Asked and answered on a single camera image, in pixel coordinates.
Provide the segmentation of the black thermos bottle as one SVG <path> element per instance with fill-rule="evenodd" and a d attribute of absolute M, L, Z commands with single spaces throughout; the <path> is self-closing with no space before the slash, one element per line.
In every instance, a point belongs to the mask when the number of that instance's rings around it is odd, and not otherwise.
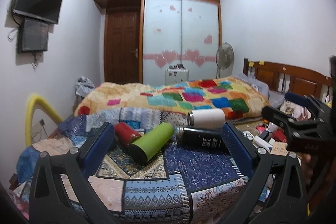
<path fill-rule="evenodd" d="M 229 154 L 220 130 L 180 127 L 177 128 L 176 140 L 180 146 L 191 150 Z"/>

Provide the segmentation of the red cup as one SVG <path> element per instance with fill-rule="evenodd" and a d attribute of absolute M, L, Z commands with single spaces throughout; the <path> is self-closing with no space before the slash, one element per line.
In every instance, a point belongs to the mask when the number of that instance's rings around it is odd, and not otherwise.
<path fill-rule="evenodd" d="M 142 137 L 139 132 L 135 131 L 124 122 L 115 125 L 114 134 L 117 141 L 125 147 Z"/>

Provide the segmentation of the grey pillow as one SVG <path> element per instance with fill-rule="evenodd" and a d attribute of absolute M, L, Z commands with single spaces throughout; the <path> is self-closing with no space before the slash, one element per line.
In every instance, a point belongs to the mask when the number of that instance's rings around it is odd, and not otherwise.
<path fill-rule="evenodd" d="M 270 105 L 274 108 L 280 108 L 281 105 L 285 102 L 284 94 L 270 90 L 268 84 L 257 80 L 254 75 L 245 75 L 240 73 L 235 76 L 236 78 L 247 82 L 254 88 L 256 91 L 268 98 Z"/>

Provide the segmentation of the wooden bed headboard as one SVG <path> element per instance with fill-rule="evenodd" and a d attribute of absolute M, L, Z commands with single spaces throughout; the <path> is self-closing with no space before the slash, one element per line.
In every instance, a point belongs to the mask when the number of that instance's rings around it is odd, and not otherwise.
<path fill-rule="evenodd" d="M 325 103 L 332 101 L 331 77 L 311 69 L 269 61 L 250 61 L 245 58 L 243 73 L 247 76 L 254 75 L 272 91 L 313 95 Z"/>

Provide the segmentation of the colourful patch duvet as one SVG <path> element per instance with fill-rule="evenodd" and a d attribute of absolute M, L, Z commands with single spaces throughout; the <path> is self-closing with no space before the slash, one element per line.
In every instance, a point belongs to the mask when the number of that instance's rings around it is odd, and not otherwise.
<path fill-rule="evenodd" d="M 193 80 L 152 87 L 103 83 L 78 105 L 75 115 L 90 115 L 116 107 L 137 107 L 187 114 L 191 110 L 223 110 L 229 120 L 257 118 L 268 97 L 236 77 Z"/>

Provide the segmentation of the standing electric fan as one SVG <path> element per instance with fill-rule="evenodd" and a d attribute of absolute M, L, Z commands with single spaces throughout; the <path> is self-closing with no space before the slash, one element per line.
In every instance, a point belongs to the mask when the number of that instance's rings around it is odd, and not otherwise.
<path fill-rule="evenodd" d="M 229 43 L 222 44 L 216 55 L 217 79 L 221 77 L 221 71 L 229 68 L 234 62 L 234 49 Z"/>

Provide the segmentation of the yellow foam tube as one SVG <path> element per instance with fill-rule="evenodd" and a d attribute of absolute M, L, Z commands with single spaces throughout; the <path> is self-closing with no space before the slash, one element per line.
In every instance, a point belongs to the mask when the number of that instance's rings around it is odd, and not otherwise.
<path fill-rule="evenodd" d="M 26 147 L 32 145 L 33 117 L 36 109 L 40 108 L 55 124 L 60 124 L 64 119 L 42 96 L 32 93 L 26 103 L 25 115 L 25 142 Z"/>

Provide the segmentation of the blue patchwork blanket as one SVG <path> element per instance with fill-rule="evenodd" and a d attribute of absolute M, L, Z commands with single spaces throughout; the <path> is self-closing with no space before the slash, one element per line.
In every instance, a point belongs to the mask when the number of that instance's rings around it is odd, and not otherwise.
<path fill-rule="evenodd" d="M 80 147 L 103 123 L 124 122 L 142 134 L 161 123 L 185 127 L 183 114 L 117 107 L 79 115 L 61 123 L 52 139 L 27 147 L 17 162 L 15 195 L 29 201 L 31 179 L 41 152 L 66 153 Z M 147 163 L 136 163 L 113 143 L 89 182 L 121 223 L 215 223 L 235 203 L 248 182 L 228 152 L 187 149 L 175 139 Z"/>

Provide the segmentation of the green tumbler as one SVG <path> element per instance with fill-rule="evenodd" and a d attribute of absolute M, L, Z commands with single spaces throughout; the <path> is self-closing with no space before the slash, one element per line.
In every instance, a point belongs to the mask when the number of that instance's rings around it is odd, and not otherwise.
<path fill-rule="evenodd" d="M 131 143 L 128 154 L 138 164 L 146 164 L 171 139 L 173 133 L 174 126 L 171 123 L 161 123 Z"/>

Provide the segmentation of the white small cabinet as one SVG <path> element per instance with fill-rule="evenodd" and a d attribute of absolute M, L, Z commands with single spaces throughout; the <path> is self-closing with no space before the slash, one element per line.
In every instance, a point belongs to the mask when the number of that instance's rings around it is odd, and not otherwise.
<path fill-rule="evenodd" d="M 189 70 L 183 64 L 170 65 L 165 70 L 165 85 L 183 83 L 189 80 Z"/>

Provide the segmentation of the grey clothes bundle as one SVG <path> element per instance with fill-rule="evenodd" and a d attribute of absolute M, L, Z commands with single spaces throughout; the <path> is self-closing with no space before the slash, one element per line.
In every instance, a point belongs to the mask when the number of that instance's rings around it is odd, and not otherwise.
<path fill-rule="evenodd" d="M 88 77 L 80 77 L 75 84 L 76 102 L 80 103 L 90 92 L 95 90 L 94 83 Z"/>

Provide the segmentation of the white sliding wardrobe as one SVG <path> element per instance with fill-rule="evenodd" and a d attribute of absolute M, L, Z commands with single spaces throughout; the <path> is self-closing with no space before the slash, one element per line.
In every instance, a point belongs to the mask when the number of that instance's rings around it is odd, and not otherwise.
<path fill-rule="evenodd" d="M 165 85 L 165 70 L 177 64 L 189 70 L 189 81 L 215 78 L 218 47 L 218 5 L 195 0 L 145 0 L 144 84 Z"/>

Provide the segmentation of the brown wooden door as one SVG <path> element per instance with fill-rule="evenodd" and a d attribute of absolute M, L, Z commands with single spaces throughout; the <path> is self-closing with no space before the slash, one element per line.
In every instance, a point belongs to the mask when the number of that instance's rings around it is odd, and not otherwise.
<path fill-rule="evenodd" d="M 139 12 L 136 9 L 108 10 L 104 33 L 104 80 L 128 84 L 139 81 Z"/>

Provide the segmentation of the small black wall monitor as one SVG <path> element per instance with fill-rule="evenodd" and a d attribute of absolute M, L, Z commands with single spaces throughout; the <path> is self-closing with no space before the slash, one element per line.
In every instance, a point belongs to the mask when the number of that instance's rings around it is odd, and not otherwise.
<path fill-rule="evenodd" d="M 45 22 L 24 18 L 19 27 L 17 53 L 47 51 L 49 27 Z"/>

